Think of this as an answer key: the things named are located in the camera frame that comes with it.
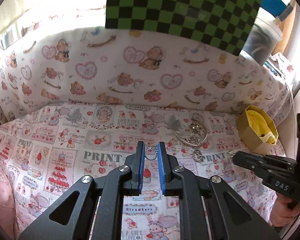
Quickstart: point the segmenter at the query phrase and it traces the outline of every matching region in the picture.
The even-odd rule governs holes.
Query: yellow cloth
[[[275,142],[275,136],[268,127],[263,116],[254,110],[248,110],[246,111],[246,114],[249,126],[255,131],[260,139],[264,142],[273,144]]]

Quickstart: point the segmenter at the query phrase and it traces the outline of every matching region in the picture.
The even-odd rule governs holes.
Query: tree illustration
[[[80,112],[80,108],[77,108],[73,111],[72,114],[67,114],[66,119],[70,121],[72,124],[78,123],[82,121],[82,113]]]

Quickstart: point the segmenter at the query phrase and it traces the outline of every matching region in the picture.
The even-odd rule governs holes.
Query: plastic container
[[[272,21],[257,16],[243,50],[263,65],[281,39],[281,30]]]

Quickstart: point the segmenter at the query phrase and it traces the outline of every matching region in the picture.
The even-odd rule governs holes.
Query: cardboard box
[[[263,142],[260,137],[255,133],[255,131],[249,126],[246,111],[248,110],[254,110],[260,113],[263,118],[266,120],[266,123],[270,130],[272,131],[273,135],[275,136],[275,143],[266,143]],[[272,119],[266,114],[265,111],[260,109],[259,107],[256,107],[254,105],[248,106],[242,114],[239,115],[237,119],[237,127],[239,136],[242,139],[242,141],[246,144],[248,149],[251,152],[259,153],[259,154],[269,154],[270,150],[274,147],[274,145],[277,143],[278,139],[278,132],[277,129],[272,121]]]

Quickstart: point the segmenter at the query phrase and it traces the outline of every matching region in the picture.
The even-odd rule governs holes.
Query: jewelry
[[[191,157],[196,162],[203,162],[203,154],[198,149],[191,149]]]
[[[183,139],[180,137],[180,135],[177,134],[176,129],[173,129],[173,133],[184,145],[197,148],[206,140],[208,132],[206,126],[201,121],[197,119],[191,120],[192,123],[189,125],[189,128],[193,131],[194,135],[190,136],[187,139]]]
[[[152,151],[155,152],[155,157],[154,157],[153,159],[149,159],[149,158],[147,157],[146,152],[147,152],[147,151],[150,151],[150,150],[152,150]],[[146,152],[145,152],[145,158],[146,158],[148,161],[154,161],[154,160],[157,158],[157,156],[158,156],[158,150],[155,149],[155,148],[153,148],[153,147],[148,147],[147,150],[146,150]]]

